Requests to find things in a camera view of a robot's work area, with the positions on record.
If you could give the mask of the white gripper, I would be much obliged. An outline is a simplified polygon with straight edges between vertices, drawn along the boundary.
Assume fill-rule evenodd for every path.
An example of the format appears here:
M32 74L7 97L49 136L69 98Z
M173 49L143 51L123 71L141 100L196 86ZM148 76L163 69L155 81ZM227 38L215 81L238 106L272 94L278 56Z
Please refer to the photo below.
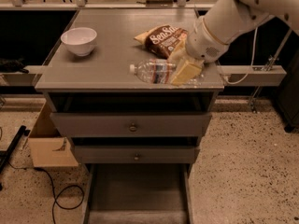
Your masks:
M204 61L206 63L217 61L228 48L227 44L218 41L208 31L203 18L197 19L188 32L186 42L184 40L179 41L168 57L169 62L185 60L179 63L178 70L171 77L170 83L176 86L187 83L190 79L201 74ZM186 60L187 53L198 60Z

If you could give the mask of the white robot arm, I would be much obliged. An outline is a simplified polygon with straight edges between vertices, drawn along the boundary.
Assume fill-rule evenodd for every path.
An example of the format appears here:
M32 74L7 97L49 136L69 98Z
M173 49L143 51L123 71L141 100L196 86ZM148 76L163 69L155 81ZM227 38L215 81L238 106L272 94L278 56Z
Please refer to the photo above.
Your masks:
M239 36L277 17L299 34L299 0L218 0L196 19L168 61L177 66L172 85L199 75L205 63L217 61Z

